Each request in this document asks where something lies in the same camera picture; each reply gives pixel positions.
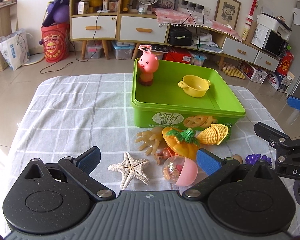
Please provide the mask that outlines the tan rubber octopus toy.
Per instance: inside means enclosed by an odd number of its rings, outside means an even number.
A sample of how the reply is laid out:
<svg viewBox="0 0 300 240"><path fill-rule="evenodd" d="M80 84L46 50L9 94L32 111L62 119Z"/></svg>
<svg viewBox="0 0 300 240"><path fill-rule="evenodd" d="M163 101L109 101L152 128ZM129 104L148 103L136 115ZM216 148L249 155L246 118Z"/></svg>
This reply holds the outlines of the tan rubber octopus toy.
<svg viewBox="0 0 300 240"><path fill-rule="evenodd" d="M243 159L240 155L234 154L231 156L233 159L236 159L240 164L243 164Z"/></svg>

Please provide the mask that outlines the purple toy grapes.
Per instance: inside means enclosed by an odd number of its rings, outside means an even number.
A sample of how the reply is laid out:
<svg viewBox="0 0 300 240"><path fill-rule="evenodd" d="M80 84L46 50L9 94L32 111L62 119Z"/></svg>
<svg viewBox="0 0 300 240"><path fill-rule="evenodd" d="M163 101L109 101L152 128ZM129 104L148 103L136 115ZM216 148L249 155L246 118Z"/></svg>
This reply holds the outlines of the purple toy grapes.
<svg viewBox="0 0 300 240"><path fill-rule="evenodd" d="M272 159L267 155L258 154L250 154L245 158L245 163L248 165L254 165L258 160L266 161L270 166L272 166Z"/></svg>

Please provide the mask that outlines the toy corn cob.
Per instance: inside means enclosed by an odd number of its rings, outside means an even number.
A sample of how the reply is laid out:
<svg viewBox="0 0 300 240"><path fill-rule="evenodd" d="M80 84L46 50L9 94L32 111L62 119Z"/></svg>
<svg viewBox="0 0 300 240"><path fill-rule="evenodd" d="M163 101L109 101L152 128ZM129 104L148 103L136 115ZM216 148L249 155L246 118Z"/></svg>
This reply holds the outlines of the toy corn cob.
<svg viewBox="0 0 300 240"><path fill-rule="evenodd" d="M197 135L197 139L204 145L220 145L230 134L231 124L211 124Z"/></svg>

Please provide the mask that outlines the pink capsule ball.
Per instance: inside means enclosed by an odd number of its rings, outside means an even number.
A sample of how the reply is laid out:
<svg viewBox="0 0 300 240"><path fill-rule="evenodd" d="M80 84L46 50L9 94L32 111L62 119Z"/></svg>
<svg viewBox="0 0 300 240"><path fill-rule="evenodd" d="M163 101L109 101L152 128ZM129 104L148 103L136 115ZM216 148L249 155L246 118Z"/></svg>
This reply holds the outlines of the pink capsule ball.
<svg viewBox="0 0 300 240"><path fill-rule="evenodd" d="M193 160L174 155L164 162L162 174L170 184L186 187L197 178L198 167Z"/></svg>

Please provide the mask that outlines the orange toy pumpkin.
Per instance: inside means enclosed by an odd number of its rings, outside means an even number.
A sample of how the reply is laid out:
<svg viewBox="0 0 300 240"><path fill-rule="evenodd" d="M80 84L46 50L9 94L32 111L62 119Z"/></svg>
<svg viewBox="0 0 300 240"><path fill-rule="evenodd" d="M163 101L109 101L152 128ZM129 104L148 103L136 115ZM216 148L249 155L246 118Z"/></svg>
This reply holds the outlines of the orange toy pumpkin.
<svg viewBox="0 0 300 240"><path fill-rule="evenodd" d="M176 154L196 160L200 147L199 140L195 137L196 131L192 128L180 130L174 127L165 127L162 136L168 147Z"/></svg>

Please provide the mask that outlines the beige starfish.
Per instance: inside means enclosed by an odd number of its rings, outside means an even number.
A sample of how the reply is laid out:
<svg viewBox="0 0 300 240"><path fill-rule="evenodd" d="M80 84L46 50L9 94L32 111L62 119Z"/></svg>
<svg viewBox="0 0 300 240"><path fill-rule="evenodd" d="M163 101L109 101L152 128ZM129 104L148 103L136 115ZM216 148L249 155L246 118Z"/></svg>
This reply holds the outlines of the beige starfish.
<svg viewBox="0 0 300 240"><path fill-rule="evenodd" d="M125 190L132 179L137 179L145 185L149 185L149 177L144 168L149 164L146 158L134 159L129 152L123 154L123 161L108 166L109 171L120 172L122 175L120 189Z"/></svg>

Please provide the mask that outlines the yellow toy pot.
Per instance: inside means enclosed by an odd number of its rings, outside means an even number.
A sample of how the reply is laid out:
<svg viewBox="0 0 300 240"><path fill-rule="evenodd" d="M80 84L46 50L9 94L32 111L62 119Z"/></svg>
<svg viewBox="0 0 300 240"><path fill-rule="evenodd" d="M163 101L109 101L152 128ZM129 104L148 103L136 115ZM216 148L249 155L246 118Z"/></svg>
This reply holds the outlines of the yellow toy pot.
<svg viewBox="0 0 300 240"><path fill-rule="evenodd" d="M209 90L211 82L195 75L185 75L183 79L178 82L178 86L182 88L187 95L193 98L202 98Z"/></svg>

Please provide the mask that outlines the pink pig toy figure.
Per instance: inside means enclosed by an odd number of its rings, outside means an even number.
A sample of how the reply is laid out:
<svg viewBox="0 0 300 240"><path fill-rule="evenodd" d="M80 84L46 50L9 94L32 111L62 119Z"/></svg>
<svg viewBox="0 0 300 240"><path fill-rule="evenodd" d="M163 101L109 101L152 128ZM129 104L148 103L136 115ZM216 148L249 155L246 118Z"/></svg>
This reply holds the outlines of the pink pig toy figure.
<svg viewBox="0 0 300 240"><path fill-rule="evenodd" d="M154 79L154 73L159 68L158 57L152 53L151 45L139 45L138 49L143 52L138 60L140 70L139 83L143 86L151 86Z"/></svg>

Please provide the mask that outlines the grey checked cloth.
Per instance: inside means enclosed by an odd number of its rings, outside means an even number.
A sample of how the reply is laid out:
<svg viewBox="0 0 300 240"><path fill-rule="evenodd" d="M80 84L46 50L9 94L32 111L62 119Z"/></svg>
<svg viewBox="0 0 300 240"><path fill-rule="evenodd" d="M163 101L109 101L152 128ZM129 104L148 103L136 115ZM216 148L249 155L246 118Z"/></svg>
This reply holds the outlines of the grey checked cloth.
<svg viewBox="0 0 300 240"><path fill-rule="evenodd" d="M172 190L182 193L163 178L162 168L145 151L138 151L136 134L146 130L134 125L131 104L132 74L59 76L42 82L13 139L8 155L0 159L0 234L10 233L2 212L3 201L27 163L40 158L56 163L66 156L77 157L92 146L101 150L101 162L91 173L117 194L121 173L108 171L110 164L123 161L123 153L147 158L145 172L149 185L133 179L127 190ZM231 128L228 141L207 149L221 158L239 154L266 154L274 162L275 150L254 133L254 124L263 122L293 138L293 132L280 126L262 103L243 87L230 86L245 108L246 115Z"/></svg>

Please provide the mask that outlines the tan rubber hand toy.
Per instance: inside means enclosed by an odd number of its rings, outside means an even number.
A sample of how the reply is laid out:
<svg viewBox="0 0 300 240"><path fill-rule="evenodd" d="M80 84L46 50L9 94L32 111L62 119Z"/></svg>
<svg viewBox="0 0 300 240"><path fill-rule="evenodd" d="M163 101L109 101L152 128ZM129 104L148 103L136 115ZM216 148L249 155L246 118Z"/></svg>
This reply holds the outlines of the tan rubber hand toy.
<svg viewBox="0 0 300 240"><path fill-rule="evenodd" d="M151 130L136 134L135 142L142 142L139 150L145 150L146 155L151 155L158 165L175 155L175 152L168 147L163 135L162 127L154 127Z"/></svg>

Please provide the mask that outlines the black microwave oven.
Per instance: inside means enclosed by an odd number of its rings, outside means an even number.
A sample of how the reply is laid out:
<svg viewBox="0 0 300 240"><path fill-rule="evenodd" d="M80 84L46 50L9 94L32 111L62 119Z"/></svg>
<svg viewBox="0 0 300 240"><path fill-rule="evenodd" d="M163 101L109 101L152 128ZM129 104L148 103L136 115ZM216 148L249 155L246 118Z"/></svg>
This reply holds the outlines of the black microwave oven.
<svg viewBox="0 0 300 240"><path fill-rule="evenodd" d="M261 24L256 26L251 44L278 58L285 55L288 47L288 42L281 35Z"/></svg>

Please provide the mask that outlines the yellow egg tray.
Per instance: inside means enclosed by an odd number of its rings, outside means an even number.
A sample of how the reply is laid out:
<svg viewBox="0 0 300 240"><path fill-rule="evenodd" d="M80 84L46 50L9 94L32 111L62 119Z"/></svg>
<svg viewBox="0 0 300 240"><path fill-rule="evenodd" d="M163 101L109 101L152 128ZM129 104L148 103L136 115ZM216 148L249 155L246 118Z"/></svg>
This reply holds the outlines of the yellow egg tray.
<svg viewBox="0 0 300 240"><path fill-rule="evenodd" d="M221 70L227 76L237 77L237 78L243 79L243 80L245 79L245 75L241 72L241 70L232 64L223 63Z"/></svg>

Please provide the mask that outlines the green plastic storage box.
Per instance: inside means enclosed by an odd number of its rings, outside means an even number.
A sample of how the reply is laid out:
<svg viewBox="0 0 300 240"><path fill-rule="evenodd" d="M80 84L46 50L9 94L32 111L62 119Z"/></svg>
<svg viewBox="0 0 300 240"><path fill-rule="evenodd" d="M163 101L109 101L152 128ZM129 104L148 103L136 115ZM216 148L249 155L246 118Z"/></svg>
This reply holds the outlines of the green plastic storage box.
<svg viewBox="0 0 300 240"><path fill-rule="evenodd" d="M131 104L137 127L191 127L200 131L211 123L232 124L245 117L245 109L220 74L206 67L178 62L159 62L151 86L138 82L140 70L133 70ZM179 82L187 75L209 80L211 85L202 98L187 95Z"/></svg>

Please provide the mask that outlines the red cardboard box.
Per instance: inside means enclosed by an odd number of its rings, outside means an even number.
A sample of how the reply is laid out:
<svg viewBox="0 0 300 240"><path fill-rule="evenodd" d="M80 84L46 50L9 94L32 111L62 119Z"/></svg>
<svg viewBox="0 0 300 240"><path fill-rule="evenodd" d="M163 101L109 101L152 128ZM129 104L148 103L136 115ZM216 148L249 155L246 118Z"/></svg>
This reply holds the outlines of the red cardboard box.
<svg viewBox="0 0 300 240"><path fill-rule="evenodd" d="M168 53L163 56L163 60L190 64L191 54L184 48L168 47Z"/></svg>

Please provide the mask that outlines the red gift bucket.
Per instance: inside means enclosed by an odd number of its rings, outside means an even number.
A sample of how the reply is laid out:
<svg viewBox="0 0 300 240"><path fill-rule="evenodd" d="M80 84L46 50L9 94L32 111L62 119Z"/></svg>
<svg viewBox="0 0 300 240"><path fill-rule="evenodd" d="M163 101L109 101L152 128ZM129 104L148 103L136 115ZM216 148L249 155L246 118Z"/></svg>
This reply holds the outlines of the red gift bucket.
<svg viewBox="0 0 300 240"><path fill-rule="evenodd" d="M48 63L56 63L66 59L69 55L69 24L53 24L49 27L41 27L41 44L44 48L45 60Z"/></svg>

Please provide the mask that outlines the black bag on shelf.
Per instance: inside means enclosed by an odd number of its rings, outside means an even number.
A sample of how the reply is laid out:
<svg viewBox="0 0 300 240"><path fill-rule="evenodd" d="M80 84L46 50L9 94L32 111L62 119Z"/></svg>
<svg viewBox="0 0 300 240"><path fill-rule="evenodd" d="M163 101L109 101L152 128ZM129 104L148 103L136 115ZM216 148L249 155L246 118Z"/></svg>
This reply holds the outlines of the black bag on shelf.
<svg viewBox="0 0 300 240"><path fill-rule="evenodd" d="M168 43L172 46L191 46L192 33L181 26L170 27Z"/></svg>

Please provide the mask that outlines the white paper shopping bag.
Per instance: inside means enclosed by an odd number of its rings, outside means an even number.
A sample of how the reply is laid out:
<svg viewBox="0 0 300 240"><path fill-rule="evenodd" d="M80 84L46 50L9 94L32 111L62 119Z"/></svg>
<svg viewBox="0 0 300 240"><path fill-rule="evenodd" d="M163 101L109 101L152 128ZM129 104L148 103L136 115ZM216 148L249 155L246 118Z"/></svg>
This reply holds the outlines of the white paper shopping bag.
<svg viewBox="0 0 300 240"><path fill-rule="evenodd" d="M25 29L0 37L0 52L13 70L18 69L30 59Z"/></svg>

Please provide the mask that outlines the purple plush toy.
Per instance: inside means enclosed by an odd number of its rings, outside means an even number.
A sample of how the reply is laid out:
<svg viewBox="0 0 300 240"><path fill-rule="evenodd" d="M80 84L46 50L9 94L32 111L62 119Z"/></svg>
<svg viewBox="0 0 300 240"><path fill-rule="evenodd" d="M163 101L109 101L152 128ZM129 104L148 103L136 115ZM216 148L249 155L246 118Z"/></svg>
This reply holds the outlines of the purple plush toy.
<svg viewBox="0 0 300 240"><path fill-rule="evenodd" d="M47 16L42 26L49 27L53 24L68 23L70 18L70 0L54 0L48 3Z"/></svg>

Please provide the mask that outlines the wooden tv cabinet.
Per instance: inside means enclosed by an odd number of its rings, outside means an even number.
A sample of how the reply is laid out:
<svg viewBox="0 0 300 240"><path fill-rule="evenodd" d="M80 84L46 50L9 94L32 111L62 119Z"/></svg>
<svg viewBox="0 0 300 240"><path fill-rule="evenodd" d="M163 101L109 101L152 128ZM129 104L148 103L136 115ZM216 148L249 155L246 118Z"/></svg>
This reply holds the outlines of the wooden tv cabinet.
<svg viewBox="0 0 300 240"><path fill-rule="evenodd" d="M70 0L70 40L81 41L82 47L87 46L89 40L99 40L104 46L108 41L134 42L137 45L144 43L169 45L168 35L170 27L174 25L161 25L156 15L127 13L123 10L123 0L117 0L115 12L93 12L80 14L80 0ZM211 51L222 59L231 58L242 60L250 64L262 67L269 71L275 71L279 65L277 57L262 51L246 41L238 42L228 35L203 27L196 28L198 33L204 31L212 35L213 42L219 45L218 51Z"/></svg>

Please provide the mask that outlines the pink table runner cloth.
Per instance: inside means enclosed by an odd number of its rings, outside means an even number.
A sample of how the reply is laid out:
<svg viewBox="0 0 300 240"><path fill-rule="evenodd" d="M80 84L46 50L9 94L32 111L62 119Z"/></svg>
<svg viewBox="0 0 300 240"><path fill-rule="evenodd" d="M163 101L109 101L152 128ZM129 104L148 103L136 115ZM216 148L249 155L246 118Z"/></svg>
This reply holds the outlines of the pink table runner cloth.
<svg viewBox="0 0 300 240"><path fill-rule="evenodd" d="M205 18L204 15L197 16L191 15L189 12L184 13L161 8L154 8L152 11L156 15L158 23L161 25L203 27L218 33L223 33L238 42L242 42L241 37L234 29L214 20Z"/></svg>

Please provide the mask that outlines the cartoon girl picture frame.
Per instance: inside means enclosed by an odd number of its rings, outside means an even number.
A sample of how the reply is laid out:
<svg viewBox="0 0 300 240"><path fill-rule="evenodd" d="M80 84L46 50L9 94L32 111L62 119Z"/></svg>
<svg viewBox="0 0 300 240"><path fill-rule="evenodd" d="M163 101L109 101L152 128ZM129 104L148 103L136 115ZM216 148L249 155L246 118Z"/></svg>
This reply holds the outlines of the cartoon girl picture frame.
<svg viewBox="0 0 300 240"><path fill-rule="evenodd" d="M214 20L235 29L240 8L241 2L237 0L218 0Z"/></svg>

